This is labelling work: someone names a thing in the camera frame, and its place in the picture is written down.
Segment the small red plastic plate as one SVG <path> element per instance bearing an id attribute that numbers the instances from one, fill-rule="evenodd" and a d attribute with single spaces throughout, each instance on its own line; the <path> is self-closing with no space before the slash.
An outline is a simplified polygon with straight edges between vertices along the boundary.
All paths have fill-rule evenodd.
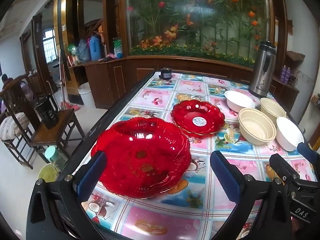
<path id="1" fill-rule="evenodd" d="M 208 101 L 181 101 L 170 114 L 174 124 L 196 138 L 209 137 L 225 125 L 225 115 Z"/>

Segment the black mug on chair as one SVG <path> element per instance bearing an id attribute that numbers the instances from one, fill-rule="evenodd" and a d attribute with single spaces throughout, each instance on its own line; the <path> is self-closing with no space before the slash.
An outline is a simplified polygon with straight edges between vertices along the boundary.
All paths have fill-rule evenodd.
<path id="1" fill-rule="evenodd" d="M 35 109 L 47 129 L 52 129 L 58 124 L 59 117 L 57 113 L 59 110 L 52 95 L 47 95 L 40 99 Z"/>

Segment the blue thermos flask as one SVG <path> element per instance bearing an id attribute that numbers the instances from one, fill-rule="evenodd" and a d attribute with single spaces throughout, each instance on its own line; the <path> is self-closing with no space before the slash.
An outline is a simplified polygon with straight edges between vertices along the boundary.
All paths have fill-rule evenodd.
<path id="1" fill-rule="evenodd" d="M 92 35 L 89 41 L 89 49 L 92 61 L 98 61 L 102 58 L 100 39 L 97 35 Z"/>

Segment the small beige plastic bowl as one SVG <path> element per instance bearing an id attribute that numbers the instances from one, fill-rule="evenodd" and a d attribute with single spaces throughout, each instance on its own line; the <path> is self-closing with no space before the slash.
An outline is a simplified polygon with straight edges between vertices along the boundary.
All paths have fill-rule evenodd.
<path id="1" fill-rule="evenodd" d="M 260 99 L 260 110 L 276 125 L 278 117 L 286 117 L 285 110 L 277 102 L 269 98 Z"/>

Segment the large beige plastic bowl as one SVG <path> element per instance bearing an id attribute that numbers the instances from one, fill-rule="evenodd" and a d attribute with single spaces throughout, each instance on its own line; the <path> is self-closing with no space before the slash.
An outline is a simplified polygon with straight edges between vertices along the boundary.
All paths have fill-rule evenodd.
<path id="1" fill-rule="evenodd" d="M 263 145 L 274 141 L 276 127 L 264 113 L 253 108 L 243 108 L 238 114 L 241 135 L 253 145 Z"/>

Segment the white foam bowl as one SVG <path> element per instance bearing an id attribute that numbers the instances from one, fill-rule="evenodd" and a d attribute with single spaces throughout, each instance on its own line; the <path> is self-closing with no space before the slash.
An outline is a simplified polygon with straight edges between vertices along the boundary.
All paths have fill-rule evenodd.
<path id="1" fill-rule="evenodd" d="M 278 117 L 276 126 L 276 140 L 285 151 L 295 151 L 299 143 L 304 143 L 304 137 L 300 129 L 288 118 Z"/>
<path id="2" fill-rule="evenodd" d="M 227 90 L 224 96 L 227 99 L 227 106 L 236 113 L 239 113 L 243 108 L 255 108 L 254 101 L 240 92 Z"/>

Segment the yellow green basin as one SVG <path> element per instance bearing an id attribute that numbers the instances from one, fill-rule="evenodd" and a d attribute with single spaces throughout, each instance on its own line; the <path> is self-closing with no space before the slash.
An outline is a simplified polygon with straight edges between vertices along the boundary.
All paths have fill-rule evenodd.
<path id="1" fill-rule="evenodd" d="M 38 179 L 43 179 L 45 182 L 50 183 L 55 182 L 58 176 L 59 173 L 55 167 L 51 163 L 48 163 L 39 171 Z"/>

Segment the teal lidded jar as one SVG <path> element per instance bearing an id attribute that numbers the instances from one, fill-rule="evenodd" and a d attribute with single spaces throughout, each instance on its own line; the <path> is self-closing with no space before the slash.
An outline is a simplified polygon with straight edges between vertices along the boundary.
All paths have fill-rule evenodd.
<path id="1" fill-rule="evenodd" d="M 66 160 L 55 146 L 49 146 L 45 150 L 44 155 L 57 172 L 61 172 L 64 169 Z"/>

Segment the colourful fruit pattern tablecloth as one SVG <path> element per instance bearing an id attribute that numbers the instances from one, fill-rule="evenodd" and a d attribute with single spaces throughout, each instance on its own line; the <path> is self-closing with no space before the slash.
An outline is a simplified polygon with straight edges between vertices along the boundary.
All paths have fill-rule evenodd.
<path id="1" fill-rule="evenodd" d="M 89 219 L 101 229 L 110 229 L 131 239 L 210 239 L 227 219 L 234 203 L 224 193 L 210 168 L 210 154 L 219 150 L 243 174 L 271 181 L 275 172 L 271 155 L 281 155 L 300 178 L 316 180 L 311 164 L 297 151 L 288 152 L 277 141 L 254 146 L 241 135 L 238 115 L 227 106 L 224 93 L 248 94 L 245 84 L 201 74 L 174 73 L 162 81 L 159 72 L 147 78 L 142 88 L 111 118 L 112 123 L 142 116 L 171 122 L 171 110 L 183 101 L 208 101 L 226 117 L 225 126 L 206 139 L 190 138 L 192 160 L 181 181 L 168 192 L 150 199 L 117 196 L 98 184 L 82 204 Z"/>

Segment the white plastic bucket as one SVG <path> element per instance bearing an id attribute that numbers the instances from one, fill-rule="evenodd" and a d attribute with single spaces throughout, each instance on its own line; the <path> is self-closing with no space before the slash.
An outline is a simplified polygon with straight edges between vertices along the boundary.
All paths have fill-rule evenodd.
<path id="1" fill-rule="evenodd" d="M 88 108 L 96 108 L 95 102 L 93 99 L 93 94 L 91 91 L 91 87 L 88 82 L 83 83 L 82 85 L 79 86 L 78 92 L 81 96 L 81 99 L 84 103 L 84 106 Z"/>

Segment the stainless steel thermos jug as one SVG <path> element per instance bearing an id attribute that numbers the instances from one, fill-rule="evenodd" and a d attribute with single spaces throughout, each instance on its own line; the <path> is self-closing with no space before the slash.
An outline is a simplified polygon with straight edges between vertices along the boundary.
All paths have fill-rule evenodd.
<path id="1" fill-rule="evenodd" d="M 267 96 L 276 66 L 276 46 L 270 41 L 261 41 L 253 67 L 253 79 L 248 91 L 257 98 Z"/>

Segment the large red plastic plate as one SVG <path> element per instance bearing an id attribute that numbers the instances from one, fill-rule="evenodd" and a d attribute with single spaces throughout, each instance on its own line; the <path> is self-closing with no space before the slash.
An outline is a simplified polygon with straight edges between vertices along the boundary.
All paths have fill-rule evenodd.
<path id="1" fill-rule="evenodd" d="M 106 154 L 99 180 L 107 191 L 150 198 L 180 182 L 191 163 L 190 142 L 181 130 L 160 118 L 136 117 L 103 131 L 91 149 Z"/>

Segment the grey blue water jug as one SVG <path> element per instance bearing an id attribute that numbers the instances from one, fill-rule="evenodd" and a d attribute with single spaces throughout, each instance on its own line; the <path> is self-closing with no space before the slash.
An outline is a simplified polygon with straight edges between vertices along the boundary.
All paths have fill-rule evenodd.
<path id="1" fill-rule="evenodd" d="M 77 47 L 77 56 L 80 62 L 91 61 L 91 54 L 89 50 L 89 45 L 85 39 L 81 39 Z"/>

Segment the purple bottles on shelf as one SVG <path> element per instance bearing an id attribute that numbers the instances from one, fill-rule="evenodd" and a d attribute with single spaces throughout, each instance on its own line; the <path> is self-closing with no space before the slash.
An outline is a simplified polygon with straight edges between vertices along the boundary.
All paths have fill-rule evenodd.
<path id="1" fill-rule="evenodd" d="M 290 76 L 291 76 L 290 67 L 287 67 L 284 65 L 281 69 L 280 81 L 283 83 L 288 83 Z"/>

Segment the wooden chair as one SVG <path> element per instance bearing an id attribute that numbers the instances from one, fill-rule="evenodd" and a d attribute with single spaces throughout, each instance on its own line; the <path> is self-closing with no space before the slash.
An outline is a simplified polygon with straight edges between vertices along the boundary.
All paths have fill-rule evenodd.
<path id="1" fill-rule="evenodd" d="M 66 147 L 68 142 L 72 140 L 70 136 L 73 129 L 77 128 L 81 135 L 80 138 L 75 138 L 75 141 L 83 141 L 85 138 L 85 133 L 80 122 L 73 109 L 60 110 L 57 112 L 58 123 L 53 128 L 48 129 L 43 121 L 39 119 L 35 109 L 26 99 L 21 89 L 20 83 L 24 79 L 29 80 L 28 75 L 28 73 L 20 75 L 11 80 L 1 91 L 1 98 L 7 107 L 7 111 L 22 132 L 22 138 L 25 140 L 25 143 L 47 164 L 50 161 L 44 155 L 46 146 L 56 146 L 62 152 L 62 155 L 69 159 L 72 155 L 67 152 Z M 16 114 L 20 112 L 24 113 L 28 118 L 29 124 L 34 129 L 33 132 L 29 128 L 23 128 L 16 118 Z"/>

